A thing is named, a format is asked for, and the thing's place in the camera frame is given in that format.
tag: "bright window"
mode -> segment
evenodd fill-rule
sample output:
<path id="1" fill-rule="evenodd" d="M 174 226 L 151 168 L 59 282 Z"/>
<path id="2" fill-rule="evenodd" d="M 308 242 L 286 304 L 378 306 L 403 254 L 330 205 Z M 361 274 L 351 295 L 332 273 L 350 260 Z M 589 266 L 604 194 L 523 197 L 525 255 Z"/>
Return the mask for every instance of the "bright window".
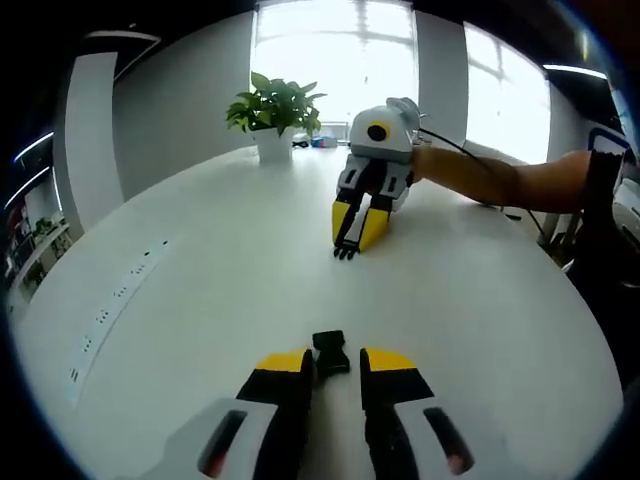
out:
<path id="1" fill-rule="evenodd" d="M 537 65 L 492 35 L 465 24 L 469 61 L 467 140 L 529 164 L 549 148 L 549 84 Z"/>
<path id="2" fill-rule="evenodd" d="M 416 35 L 405 2 L 260 2 L 251 69 L 300 85 L 318 82 L 323 122 L 350 122 L 387 97 L 418 101 Z"/>

